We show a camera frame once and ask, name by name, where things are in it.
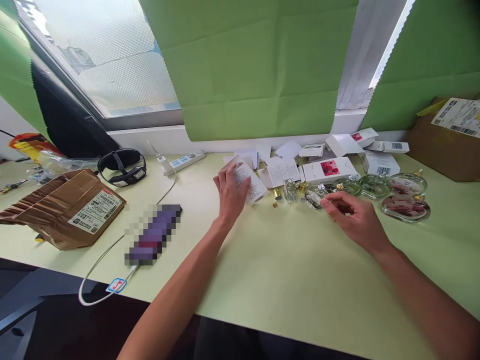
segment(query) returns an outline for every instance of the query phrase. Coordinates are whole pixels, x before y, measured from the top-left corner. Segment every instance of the white cable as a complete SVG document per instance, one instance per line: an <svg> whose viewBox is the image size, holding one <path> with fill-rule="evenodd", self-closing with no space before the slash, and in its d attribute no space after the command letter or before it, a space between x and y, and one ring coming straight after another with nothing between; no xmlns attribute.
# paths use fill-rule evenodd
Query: white cable
<svg viewBox="0 0 480 360"><path fill-rule="evenodd" d="M174 188L175 184L177 183L177 180L179 178L179 174L178 172L175 170L175 168L173 168L173 171L175 171L175 180L173 181L173 184L170 186L170 188L166 191L165 194L163 194L163 196L161 197L160 200L158 200L158 202L156 203L157 205L160 204L160 202L169 194L169 192ZM97 300L97 301L94 301L94 302L86 302L83 298L83 295L82 295L82 292L84 290L84 285L85 285L85 282L87 281L89 275L92 273L92 271L95 269L95 267L97 267L97 265L100 263L100 261L102 261L102 259L105 257L105 255L108 254L108 252L120 241L122 240L123 238L125 237L125 234L123 234L122 236L120 236L112 245L110 245L110 247L105 250L105 252L98 258L98 260L93 264L93 266L91 267L91 269L88 271L88 273L85 275L85 277L83 278L83 280L81 281L81 284L80 284L80 288L78 289L78 300L80 301L80 304L82 304L83 306L92 306L92 305L96 305L98 303L101 303L103 300L105 299L108 299L109 297L111 297L113 294L118 294L120 291L122 291L124 289L124 287L127 285L127 282L128 280L130 279L130 277L134 274L135 270L137 270L137 268L139 267L139 265L133 265L131 268L130 268L130 271L128 272L128 275L125 279L125 281L123 282L123 284L120 286L120 288L118 290L115 290L114 292L111 292L109 293L107 296L104 296L102 297L101 299Z"/></svg>

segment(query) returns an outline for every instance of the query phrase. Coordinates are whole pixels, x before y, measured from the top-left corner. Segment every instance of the black headset strap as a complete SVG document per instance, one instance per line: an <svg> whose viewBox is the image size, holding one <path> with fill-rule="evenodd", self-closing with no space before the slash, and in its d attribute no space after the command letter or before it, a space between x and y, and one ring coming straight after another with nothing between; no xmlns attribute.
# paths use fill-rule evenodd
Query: black headset strap
<svg viewBox="0 0 480 360"><path fill-rule="evenodd" d="M120 170L121 173L125 175L127 172L125 171L124 164L122 163L122 160L120 160L119 155L117 154L116 151L112 151L111 154L113 155L113 158L115 159L116 164L118 165L118 170Z"/></svg>

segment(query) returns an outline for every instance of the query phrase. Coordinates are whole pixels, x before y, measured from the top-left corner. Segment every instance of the vr headset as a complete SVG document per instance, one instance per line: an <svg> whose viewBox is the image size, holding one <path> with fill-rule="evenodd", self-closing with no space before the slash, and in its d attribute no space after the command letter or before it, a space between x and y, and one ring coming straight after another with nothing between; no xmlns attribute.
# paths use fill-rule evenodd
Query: vr headset
<svg viewBox="0 0 480 360"><path fill-rule="evenodd" d="M142 166L136 166L130 171L126 171L125 167L134 165L143 160ZM120 149L112 151L98 160L98 171L100 176L108 183L116 187L125 187L138 183L147 175L147 163L144 156L135 149ZM113 176L107 180L103 174L105 168L110 170L120 170L121 174Z"/></svg>

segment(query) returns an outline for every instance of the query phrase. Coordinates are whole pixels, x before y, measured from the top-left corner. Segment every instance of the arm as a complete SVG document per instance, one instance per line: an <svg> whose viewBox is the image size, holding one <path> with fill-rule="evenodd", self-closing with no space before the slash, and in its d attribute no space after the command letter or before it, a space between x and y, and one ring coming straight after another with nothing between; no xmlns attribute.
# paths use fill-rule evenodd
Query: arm
<svg viewBox="0 0 480 360"><path fill-rule="evenodd" d="M188 325L214 273L220 247L247 198L250 178L237 191L235 165L213 178L220 196L219 216L138 320L118 360L165 359Z"/></svg>
<svg viewBox="0 0 480 360"><path fill-rule="evenodd" d="M393 246L371 203L338 191L321 204L381 266L440 359L480 357L480 322Z"/></svg>

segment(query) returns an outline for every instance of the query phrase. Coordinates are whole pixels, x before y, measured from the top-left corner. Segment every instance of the hand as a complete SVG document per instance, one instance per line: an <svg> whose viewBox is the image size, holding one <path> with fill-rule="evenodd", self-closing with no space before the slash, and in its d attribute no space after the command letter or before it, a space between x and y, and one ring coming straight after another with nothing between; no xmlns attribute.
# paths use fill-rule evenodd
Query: hand
<svg viewBox="0 0 480 360"><path fill-rule="evenodd" d="M237 164L233 162L230 167L220 170L218 175L213 178L220 195L218 218L230 226L233 226L244 209L251 181L250 177L247 177L241 186L237 186L234 180L236 166Z"/></svg>
<svg viewBox="0 0 480 360"><path fill-rule="evenodd" d="M375 259L393 248L370 202L337 191L326 195L320 203L343 232Z"/></svg>

